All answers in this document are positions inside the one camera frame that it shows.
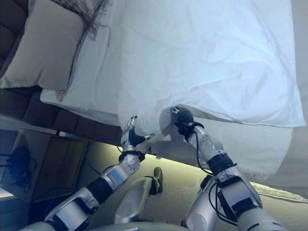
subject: cord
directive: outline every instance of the cord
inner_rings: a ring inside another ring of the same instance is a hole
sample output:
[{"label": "cord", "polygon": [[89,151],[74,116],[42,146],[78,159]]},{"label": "cord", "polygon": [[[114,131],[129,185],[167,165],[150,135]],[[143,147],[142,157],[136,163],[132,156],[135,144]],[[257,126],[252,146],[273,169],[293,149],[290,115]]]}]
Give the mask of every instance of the cord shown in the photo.
[{"label": "cord", "polygon": [[105,171],[107,171],[108,169],[110,169],[111,167],[113,167],[113,166],[115,166],[115,165],[110,165],[110,166],[108,166],[107,168],[105,168],[104,171],[103,171],[103,173],[104,173]]},{"label": "cord", "polygon": [[211,176],[212,176],[213,173],[211,173],[211,172],[205,170],[205,169],[201,166],[201,164],[200,164],[200,161],[199,161],[199,139],[198,139],[197,132],[194,131],[194,134],[196,135],[196,142],[197,142],[197,152],[196,152],[196,156],[197,156],[197,163],[198,163],[198,166],[200,167],[200,169],[201,169],[203,172],[205,172],[205,173],[207,173],[208,175],[211,175]]},{"label": "cord", "polygon": [[51,211],[51,207],[52,207],[52,204],[54,204],[54,202],[57,200],[57,197],[53,198],[49,203],[48,205],[46,206],[46,209],[45,209],[45,213],[44,213],[44,218],[46,218],[46,216],[49,214],[49,212]]},{"label": "cord", "polygon": [[[216,190],[215,190],[215,206],[213,205],[212,203],[212,200],[211,200],[211,192],[213,190],[213,188],[216,186]],[[219,209],[218,209],[218,203],[217,203],[217,197],[218,197],[218,185],[217,183],[214,183],[212,185],[212,187],[210,188],[209,192],[208,192],[208,200],[212,206],[212,208],[215,210],[216,214],[217,214],[217,217],[224,221],[224,222],[227,222],[228,224],[231,224],[231,225],[234,225],[234,226],[237,226],[236,223],[230,221],[225,215],[223,215],[222,213],[219,212]]]},{"label": "cord", "polygon": [[105,141],[105,140],[109,140],[108,138],[100,138],[100,139],[95,139],[93,141],[91,141],[88,145],[87,145],[87,148],[86,148],[86,152],[85,152],[85,156],[87,158],[87,163],[89,165],[89,167],[97,174],[97,175],[101,175],[101,173],[95,168],[93,167],[93,165],[91,164],[90,160],[89,160],[89,149],[90,147],[97,141]]},{"label": "cord", "polygon": [[72,188],[67,188],[67,187],[54,187],[54,188],[50,188],[50,189],[46,190],[44,193],[37,196],[31,202],[37,201],[39,198],[41,198],[41,197],[45,196],[46,194],[48,194],[52,191],[55,191],[55,190],[65,190],[65,191],[74,192],[74,193],[77,191],[77,189],[72,189]]},{"label": "cord", "polygon": [[119,150],[119,152],[123,153],[119,146],[117,146],[116,148]]}]

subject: bed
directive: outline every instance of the bed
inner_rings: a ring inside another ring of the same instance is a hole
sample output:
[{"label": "bed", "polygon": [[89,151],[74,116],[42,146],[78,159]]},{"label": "bed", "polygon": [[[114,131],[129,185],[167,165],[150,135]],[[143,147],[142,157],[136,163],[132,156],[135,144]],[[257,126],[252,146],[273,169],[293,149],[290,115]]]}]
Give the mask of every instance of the bed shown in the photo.
[{"label": "bed", "polygon": [[[291,71],[294,73],[296,71],[303,115],[306,121],[308,121],[308,81],[305,77],[308,71],[305,65],[305,57],[307,56],[307,52],[305,51],[307,49],[304,44],[304,38],[308,36],[308,30],[305,27],[308,19],[307,15],[304,14],[304,9],[305,7],[307,9],[307,4],[302,1],[293,0],[291,12],[290,2],[288,0],[280,1],[278,5],[276,1],[256,0],[254,2],[276,37],[287,62],[290,64]],[[99,21],[104,26],[98,30],[96,39],[94,41],[86,39],[82,44],[75,65],[77,68],[73,68],[72,79],[70,80],[71,84],[62,101],[57,99],[54,91],[43,90],[41,94],[41,100],[43,102],[57,105],[73,113],[102,123],[121,125],[118,119],[119,111],[117,105],[119,98],[118,90],[121,89],[119,86],[121,85],[121,75],[123,74],[121,73],[120,60],[123,54],[122,24],[125,8],[126,1],[111,1],[111,4],[104,11],[105,13],[99,15]],[[277,26],[277,20],[284,20],[283,26]],[[251,127],[244,125],[243,129],[248,130]],[[251,128],[250,134],[257,132],[254,129]],[[273,158],[271,159],[275,167],[266,177],[254,178],[252,176],[252,179],[268,186],[288,190],[308,198],[308,173],[305,169],[308,164],[306,153],[308,148],[308,128],[269,129],[270,131],[266,132],[268,138],[271,138],[268,147],[274,145],[276,147],[272,151]],[[219,138],[223,132],[222,130],[221,133],[215,135]],[[166,146],[156,146],[157,152],[163,148],[166,148]],[[266,155],[268,153],[263,152],[259,158],[266,158]],[[161,153],[160,156],[192,165],[195,164],[192,160],[195,157],[189,156],[189,154]]]}]

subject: black cable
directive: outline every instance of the black cable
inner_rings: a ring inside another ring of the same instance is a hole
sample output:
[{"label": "black cable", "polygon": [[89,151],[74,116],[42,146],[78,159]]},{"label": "black cable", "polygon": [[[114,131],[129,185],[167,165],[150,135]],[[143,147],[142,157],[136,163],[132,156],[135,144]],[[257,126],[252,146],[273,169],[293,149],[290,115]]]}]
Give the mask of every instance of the black cable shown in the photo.
[{"label": "black cable", "polygon": [[108,166],[107,168],[105,168],[104,171],[103,171],[103,173],[104,173],[106,170],[108,170],[108,169],[110,169],[111,167],[113,167],[113,166],[115,166],[115,165],[110,165],[110,166]]},{"label": "black cable", "polygon": [[119,146],[117,146],[116,148],[119,150],[119,152],[123,153]]},{"label": "black cable", "polygon": [[48,205],[46,206],[46,209],[45,209],[45,213],[44,213],[44,218],[48,215],[48,213],[52,210],[51,207],[52,207],[52,204],[54,204],[54,202],[57,200],[57,197],[53,198],[49,203]]},{"label": "black cable", "polygon": [[217,204],[217,197],[218,197],[218,185],[216,184],[216,190],[215,190],[215,210],[216,210],[216,214],[218,216],[218,218],[224,222],[227,222],[231,225],[237,226],[236,223],[230,221],[225,215],[223,215],[222,213],[219,212],[218,210],[218,204]]},{"label": "black cable", "polygon": [[205,170],[205,169],[201,166],[201,164],[200,164],[200,161],[199,161],[199,139],[198,139],[197,132],[194,131],[194,134],[196,135],[196,143],[197,143],[197,153],[196,153],[196,156],[197,156],[197,163],[198,163],[198,166],[200,167],[200,169],[201,169],[203,172],[205,172],[205,173],[207,173],[208,175],[212,176],[213,173],[211,173],[211,172]]},{"label": "black cable", "polygon": [[96,139],[96,140],[93,140],[93,141],[91,141],[88,145],[87,145],[87,148],[86,148],[86,151],[85,151],[85,157],[86,157],[86,159],[87,159],[87,163],[88,163],[88,165],[89,165],[89,167],[95,172],[95,173],[97,173],[97,175],[101,175],[101,173],[95,168],[95,167],[93,167],[93,165],[90,163],[90,160],[89,160],[89,149],[90,149],[90,147],[95,143],[95,142],[97,142],[97,141],[105,141],[105,140],[110,140],[110,139],[108,139],[108,138],[102,138],[102,139]]},{"label": "black cable", "polygon": [[[212,200],[211,200],[211,193],[212,193],[212,190],[213,188],[216,186],[216,193],[215,193],[215,206],[213,205],[212,203]],[[218,193],[218,185],[216,183],[214,183],[212,185],[212,187],[210,188],[209,192],[208,192],[208,200],[210,201],[210,204],[212,206],[212,208],[215,210],[216,214],[217,214],[217,217],[222,220],[222,221],[225,221],[231,225],[234,225],[234,226],[237,226],[236,223],[230,221],[225,215],[223,215],[222,213],[219,212],[218,210],[218,204],[217,204],[217,193]]]},{"label": "black cable", "polygon": [[39,196],[37,196],[36,198],[34,198],[32,200],[32,202],[37,201],[39,198],[41,198],[41,197],[45,196],[46,194],[48,194],[48,193],[50,193],[52,191],[55,191],[55,190],[65,190],[65,191],[71,191],[71,192],[74,192],[74,193],[77,191],[77,189],[72,189],[72,188],[67,188],[67,187],[54,187],[54,188],[48,189],[44,193],[42,193]]}]

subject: nightstand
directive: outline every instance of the nightstand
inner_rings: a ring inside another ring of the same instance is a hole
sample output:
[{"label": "nightstand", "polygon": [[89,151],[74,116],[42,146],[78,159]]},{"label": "nightstand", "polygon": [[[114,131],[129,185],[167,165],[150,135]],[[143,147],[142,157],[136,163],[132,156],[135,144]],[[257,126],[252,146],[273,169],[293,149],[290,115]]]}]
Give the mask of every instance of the nightstand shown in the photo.
[{"label": "nightstand", "polygon": [[64,190],[54,190],[43,195],[49,189],[75,186],[87,141],[20,129],[13,150],[17,147],[27,147],[34,160],[30,161],[30,165],[34,167],[34,162],[36,163],[36,168],[31,173],[30,185],[27,190],[14,185],[11,175],[6,171],[1,179],[1,187],[17,198],[34,202],[67,193]]}]

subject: robotic hand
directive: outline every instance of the robotic hand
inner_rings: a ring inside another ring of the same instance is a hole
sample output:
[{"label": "robotic hand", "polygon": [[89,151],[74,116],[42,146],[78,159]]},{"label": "robotic hand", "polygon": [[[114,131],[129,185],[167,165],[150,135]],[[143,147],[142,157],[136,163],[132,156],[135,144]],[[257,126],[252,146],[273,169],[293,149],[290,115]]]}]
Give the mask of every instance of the robotic hand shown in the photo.
[{"label": "robotic hand", "polygon": [[[215,179],[215,182],[209,181],[209,187],[205,190],[208,196],[201,193],[187,214],[185,223],[188,228],[196,230],[194,227],[199,223],[199,227],[204,227],[202,230],[213,229],[213,219],[216,219],[213,211],[220,216],[218,197],[226,214],[226,219],[222,220],[234,225],[236,224],[233,222],[237,222],[239,231],[287,231],[273,215],[262,209],[259,195],[223,150],[222,143],[212,138],[202,124],[196,123],[187,109],[175,107],[171,112],[175,125],[179,128],[178,132],[202,155]],[[211,190],[215,185],[216,207],[211,203]]]},{"label": "robotic hand", "polygon": [[21,231],[83,230],[88,224],[89,215],[139,169],[140,162],[144,159],[144,154],[137,152],[135,147],[151,136],[143,137],[135,133],[136,118],[134,116],[128,121],[122,133],[123,153],[117,165],[55,207],[44,222],[34,223]]}]

